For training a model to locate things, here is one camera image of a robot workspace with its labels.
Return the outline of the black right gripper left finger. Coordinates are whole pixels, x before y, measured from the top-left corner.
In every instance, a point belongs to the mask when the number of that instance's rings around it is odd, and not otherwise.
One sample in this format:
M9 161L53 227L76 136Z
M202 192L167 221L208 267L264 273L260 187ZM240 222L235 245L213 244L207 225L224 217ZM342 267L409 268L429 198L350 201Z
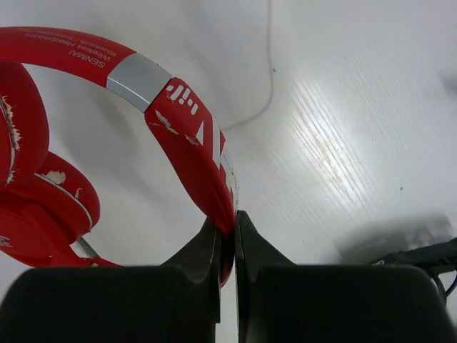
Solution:
M1 303L3 342L214 342L221 233L206 220L168 261L24 272Z

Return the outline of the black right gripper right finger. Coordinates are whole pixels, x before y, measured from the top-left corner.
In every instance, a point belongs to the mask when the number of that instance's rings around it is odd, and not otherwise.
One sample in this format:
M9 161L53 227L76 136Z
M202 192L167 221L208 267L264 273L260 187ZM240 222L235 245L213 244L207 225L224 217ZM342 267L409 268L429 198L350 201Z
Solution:
M422 269L295 264L244 211L234 244L240 342L452 340L446 303Z

